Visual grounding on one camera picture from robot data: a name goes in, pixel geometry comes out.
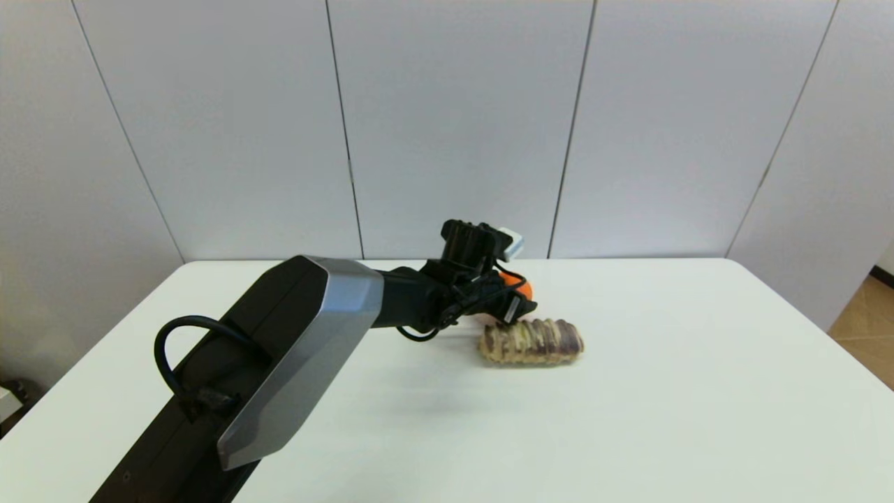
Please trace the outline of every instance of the wooden floor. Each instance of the wooden floor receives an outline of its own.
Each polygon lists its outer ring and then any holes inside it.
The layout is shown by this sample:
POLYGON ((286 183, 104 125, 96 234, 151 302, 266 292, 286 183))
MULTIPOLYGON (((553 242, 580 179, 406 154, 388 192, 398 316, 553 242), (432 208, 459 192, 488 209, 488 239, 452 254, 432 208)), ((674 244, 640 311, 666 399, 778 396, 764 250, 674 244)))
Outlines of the wooden floor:
POLYGON ((868 277, 829 335, 894 389, 894 289, 868 277))

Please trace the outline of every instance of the black cable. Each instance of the black cable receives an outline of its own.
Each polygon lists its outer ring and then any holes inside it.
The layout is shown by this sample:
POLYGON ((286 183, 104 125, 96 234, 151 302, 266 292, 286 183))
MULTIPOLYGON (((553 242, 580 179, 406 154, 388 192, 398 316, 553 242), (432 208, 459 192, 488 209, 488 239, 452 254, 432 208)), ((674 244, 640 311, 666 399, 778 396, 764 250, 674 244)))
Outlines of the black cable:
POLYGON ((173 332, 176 328, 180 327, 207 328, 208 330, 212 330, 217 334, 229 337, 230 339, 246 346, 251 350, 260 350, 260 346, 258 346, 255 341, 246 337, 244 334, 241 334, 236 329, 224 325, 218 320, 208 318, 207 316, 181 316, 180 318, 175 318, 171 321, 168 321, 164 324, 161 330, 158 330, 158 335, 156 336, 156 366, 158 367, 159 373, 162 374, 164 383, 168 385, 168 388, 173 391, 175 396, 181 399, 189 399, 190 393, 186 390, 186 388, 183 387, 180 381, 177 380, 177 376, 175 376, 173 371, 171 370, 171 364, 168 363, 167 356, 164 354, 164 343, 167 342, 168 336, 171 335, 171 332, 173 332))
POLYGON ((438 335, 439 331, 443 330, 444 328, 448 328, 450 325, 453 325, 454 323, 457 322, 457 320, 460 317, 464 316, 466 313, 475 311, 480 306, 491 302, 493 299, 495 299, 501 295, 506 295, 509 292, 518 290, 524 284, 527 283, 527 278, 525 278, 524 276, 521 276, 519 273, 507 270, 506 268, 504 268, 497 262, 495 262, 493 264, 493 266, 496 267, 497 269, 499 269, 503 274, 506 274, 507 276, 512 276, 512 277, 516 278, 518 280, 518 283, 515 283, 514 285, 507 285, 505 288, 498 290, 496 292, 493 292, 492 294, 486 296, 483 299, 478 299, 477 301, 475 301, 465 307, 463 306, 463 304, 464 304, 463 301, 465 299, 459 299, 450 308, 445 310, 444 315, 442 316, 442 318, 440 320, 441 322, 440 322, 439 326, 423 336, 410 334, 404 327, 397 327, 397 331, 399 331, 401 333, 401 335, 403 335, 404 337, 406 337, 407 339, 409 339, 411 341, 425 342, 425 341, 432 340, 434 338, 434 336, 438 335), (448 313, 450 311, 456 311, 456 312, 448 315, 448 313))
POLYGON ((435 328, 434 330, 432 330, 431 332, 428 332, 427 334, 425 334, 423 336, 417 336, 414 334, 410 334, 404 327, 397 327, 397 331, 400 332, 401 335, 403 335, 404 337, 406 337, 407 339, 409 339, 411 341, 425 342, 425 341, 430 341, 430 340, 434 339, 434 336, 438 335, 438 332, 440 332, 441 330, 439 328, 435 328))

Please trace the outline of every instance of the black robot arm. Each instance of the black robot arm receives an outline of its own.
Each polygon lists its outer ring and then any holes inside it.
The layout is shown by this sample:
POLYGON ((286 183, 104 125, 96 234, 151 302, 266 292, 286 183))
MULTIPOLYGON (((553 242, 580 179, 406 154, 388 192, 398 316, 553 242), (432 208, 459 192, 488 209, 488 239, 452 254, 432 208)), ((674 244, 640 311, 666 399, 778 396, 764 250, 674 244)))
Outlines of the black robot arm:
POLYGON ((92 501, 230 501, 300 428, 370 328, 425 341, 466 314, 511 323, 536 307, 519 291, 525 279, 497 262, 517 237, 459 220, 441 235, 442 257, 421 270, 298 256, 263 274, 221 319, 167 323, 155 357, 173 397, 92 501), (208 332, 171 369, 164 342, 182 326, 208 332))

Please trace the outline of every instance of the striped pastry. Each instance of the striped pastry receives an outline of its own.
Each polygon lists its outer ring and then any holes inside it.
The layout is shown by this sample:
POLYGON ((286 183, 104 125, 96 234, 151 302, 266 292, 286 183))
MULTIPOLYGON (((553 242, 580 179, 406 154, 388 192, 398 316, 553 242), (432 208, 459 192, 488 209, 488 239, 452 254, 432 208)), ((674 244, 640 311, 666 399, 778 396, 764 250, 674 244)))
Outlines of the striped pastry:
POLYGON ((478 351, 497 363, 573 362, 584 352, 584 340, 565 320, 519 321, 487 327, 478 341, 478 351))

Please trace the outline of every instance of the panel seam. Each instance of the panel seam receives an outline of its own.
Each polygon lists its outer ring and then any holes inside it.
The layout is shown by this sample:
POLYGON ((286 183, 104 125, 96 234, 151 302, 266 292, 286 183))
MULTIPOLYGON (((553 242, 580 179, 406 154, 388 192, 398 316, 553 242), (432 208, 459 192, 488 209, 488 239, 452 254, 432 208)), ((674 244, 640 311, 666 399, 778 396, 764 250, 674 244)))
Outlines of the panel seam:
POLYGON ((363 230, 360 227, 360 206, 357 204, 357 185, 354 182, 354 165, 350 160, 350 144, 348 143, 348 123, 344 120, 344 100, 342 98, 342 79, 338 73, 338 59, 335 57, 335 35, 333 34, 333 19, 329 13, 329 0, 326 0, 326 21, 329 24, 329 44, 333 50, 333 68, 335 69, 335 87, 338 89, 338 106, 342 112, 342 131, 344 132, 344 149, 348 154, 348 177, 350 178, 350 192, 354 197, 354 217, 357 219, 357 237, 360 241, 360 258, 367 257, 363 249, 363 230))
POLYGON ((121 120, 121 115, 118 113, 118 107, 115 106, 114 100, 112 99, 112 93, 109 92, 109 87, 105 83, 105 76, 103 75, 103 71, 99 68, 99 61, 97 61, 97 55, 93 52, 93 47, 90 45, 90 39, 87 37, 87 31, 84 30, 84 23, 80 19, 80 13, 78 13, 78 6, 74 4, 74 0, 71 0, 72 9, 74 11, 74 17, 78 20, 78 26, 80 27, 80 34, 84 37, 84 42, 87 44, 87 50, 90 52, 90 58, 93 59, 93 65, 97 68, 97 73, 99 74, 99 81, 103 83, 103 89, 105 90, 105 95, 109 99, 109 104, 112 105, 112 111, 114 112, 115 119, 118 121, 118 126, 121 128, 122 133, 124 134, 124 139, 127 141, 127 147, 131 150, 131 155, 133 156, 133 160, 137 163, 137 169, 139 173, 143 177, 143 182, 146 184, 146 188, 149 190, 149 196, 152 197, 152 201, 156 204, 156 208, 158 209, 158 215, 162 218, 162 222, 164 223, 164 228, 167 230, 168 235, 171 236, 171 243, 173 243, 174 249, 177 251, 177 254, 180 255, 180 261, 184 264, 186 260, 183 258, 183 252, 180 250, 180 245, 177 244, 177 240, 173 237, 173 232, 171 232, 171 226, 168 224, 167 218, 164 217, 164 212, 162 211, 162 207, 158 204, 158 198, 156 197, 155 191, 152 190, 152 185, 149 183, 149 179, 146 177, 146 171, 143 169, 143 165, 140 164, 139 158, 137 157, 137 151, 133 149, 133 143, 131 142, 131 137, 127 133, 127 130, 124 128, 124 122, 121 120))
POLYGON ((561 167, 561 178, 559 179, 559 193, 556 195, 556 210, 552 214, 552 230, 550 232, 550 245, 546 249, 546 258, 552 257, 552 245, 556 236, 556 225, 559 222, 559 207, 561 205, 562 189, 565 188, 565 174, 568 172, 568 160, 571 154, 571 142, 574 139, 574 125, 578 119, 578 108, 580 107, 580 91, 584 85, 584 72, 586 71, 586 57, 590 52, 590 43, 593 38, 593 25, 596 19, 596 4, 598 0, 593 0, 593 6, 590 9, 590 24, 586 29, 586 43, 584 45, 584 58, 580 63, 580 75, 578 76, 578 94, 574 97, 574 111, 571 113, 571 126, 568 132, 568 144, 565 146, 565 160, 561 167))
POLYGON ((832 25, 832 21, 835 20, 835 12, 838 11, 840 0, 835 0, 835 6, 832 7, 832 14, 829 16, 829 22, 826 23, 826 30, 822 33, 822 38, 820 38, 820 45, 816 48, 816 54, 814 54, 814 60, 810 63, 810 68, 807 70, 807 75, 804 78, 804 84, 801 85, 801 90, 797 93, 797 98, 795 99, 795 105, 791 108, 791 113, 789 114, 789 119, 785 123, 785 127, 782 128, 782 134, 780 135, 779 141, 776 142, 776 148, 773 149, 773 153, 770 156, 770 162, 767 163, 767 167, 763 171, 763 175, 761 176, 761 181, 757 183, 757 187, 755 188, 754 195, 751 196, 751 201, 748 202, 748 207, 745 209, 745 214, 742 215, 742 220, 738 223, 738 227, 736 228, 736 233, 732 235, 732 239, 730 240, 730 246, 727 247, 727 252, 724 257, 729 258, 730 253, 732 252, 732 247, 736 244, 736 240, 738 239, 739 233, 742 232, 742 227, 745 226, 745 221, 748 219, 748 214, 751 213, 751 208, 755 205, 755 201, 757 200, 757 194, 761 191, 761 187, 763 187, 763 182, 767 179, 767 175, 770 174, 770 168, 773 166, 773 161, 776 160, 776 155, 780 151, 780 147, 782 146, 783 140, 785 140, 785 135, 789 132, 789 126, 791 126, 792 119, 795 117, 795 113, 797 112, 797 106, 801 103, 801 98, 804 96, 804 90, 807 89, 807 83, 810 81, 810 76, 814 73, 814 67, 816 66, 816 61, 820 58, 820 53, 822 52, 822 46, 826 43, 826 36, 829 35, 829 28, 832 25))

